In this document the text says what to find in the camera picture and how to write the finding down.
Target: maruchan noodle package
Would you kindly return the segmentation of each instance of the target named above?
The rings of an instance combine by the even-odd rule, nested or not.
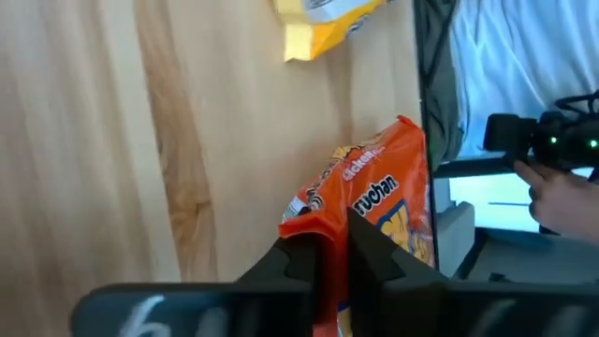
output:
[[[285,60],[313,60],[344,41],[390,0],[274,0],[285,24]]]
[[[405,251],[434,265],[426,153],[422,130],[400,116],[372,139],[335,150],[322,173],[301,188],[285,210],[279,226],[283,238],[302,233],[323,238],[325,307],[314,336],[351,336],[347,208]],[[298,215],[306,206],[311,211]]]

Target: wood grain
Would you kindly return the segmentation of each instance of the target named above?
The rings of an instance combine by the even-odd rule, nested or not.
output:
[[[411,2],[311,63],[283,60],[268,0],[139,0],[139,35],[183,278],[233,280],[339,145],[419,121]]]
[[[133,4],[0,2],[0,330],[65,336],[92,288],[180,279]]]

